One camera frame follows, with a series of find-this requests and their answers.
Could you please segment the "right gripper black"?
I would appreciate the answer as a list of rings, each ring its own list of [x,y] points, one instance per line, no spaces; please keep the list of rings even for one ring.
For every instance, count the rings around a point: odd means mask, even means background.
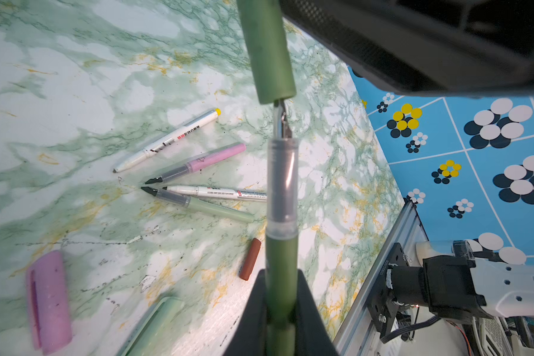
[[[382,90],[534,95],[534,1],[282,1],[283,15]]]

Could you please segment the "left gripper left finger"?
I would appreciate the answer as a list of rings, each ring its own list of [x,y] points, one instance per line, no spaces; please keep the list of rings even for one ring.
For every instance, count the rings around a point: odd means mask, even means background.
[[[224,355],[266,355],[267,305],[266,271],[260,270],[253,285],[239,326]]]

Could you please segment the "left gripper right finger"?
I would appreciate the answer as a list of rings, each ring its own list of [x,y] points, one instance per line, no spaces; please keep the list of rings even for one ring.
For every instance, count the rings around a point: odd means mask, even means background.
[[[295,306],[295,355],[338,355],[300,269]]]

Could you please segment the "dark green pen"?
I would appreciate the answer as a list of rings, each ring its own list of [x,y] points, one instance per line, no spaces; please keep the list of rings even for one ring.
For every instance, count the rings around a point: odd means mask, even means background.
[[[294,310],[298,291],[298,150],[285,102],[274,103],[268,142],[266,227],[267,355],[295,352]]]

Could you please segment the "dark green pen cap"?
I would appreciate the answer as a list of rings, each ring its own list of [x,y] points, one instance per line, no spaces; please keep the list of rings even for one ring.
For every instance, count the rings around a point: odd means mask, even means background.
[[[261,105],[296,95],[278,1],[237,0],[237,10]]]

